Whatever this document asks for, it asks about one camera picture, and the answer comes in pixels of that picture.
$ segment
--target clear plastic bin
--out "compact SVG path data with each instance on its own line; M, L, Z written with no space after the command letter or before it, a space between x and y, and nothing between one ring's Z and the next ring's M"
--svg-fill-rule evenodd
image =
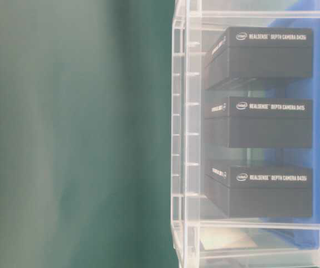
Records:
M320 267L320 0L176 0L182 268Z

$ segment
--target intel logo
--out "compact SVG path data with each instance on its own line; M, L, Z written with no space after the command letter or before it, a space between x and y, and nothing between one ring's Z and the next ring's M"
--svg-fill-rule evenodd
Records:
M236 105L236 108L238 110L244 110L248 107L248 104L246 102L240 102Z
M240 32L236 35L236 39L239 41L246 40L248 37L248 34L246 32Z
M248 174L242 173L237 176L237 181L246 181L248 179Z

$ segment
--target green backdrop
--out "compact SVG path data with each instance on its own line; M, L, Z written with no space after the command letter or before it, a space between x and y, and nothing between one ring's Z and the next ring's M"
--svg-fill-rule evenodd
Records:
M177 267L174 0L0 0L0 268Z

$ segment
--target black box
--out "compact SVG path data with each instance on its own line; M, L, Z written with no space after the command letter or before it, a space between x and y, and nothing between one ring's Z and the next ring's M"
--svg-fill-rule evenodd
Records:
M204 104L205 142L229 148L311 148L312 100L227 97Z
M309 28L228 27L203 60L203 88L312 76Z
M312 170L266 164L209 161L203 193L230 218L310 217Z

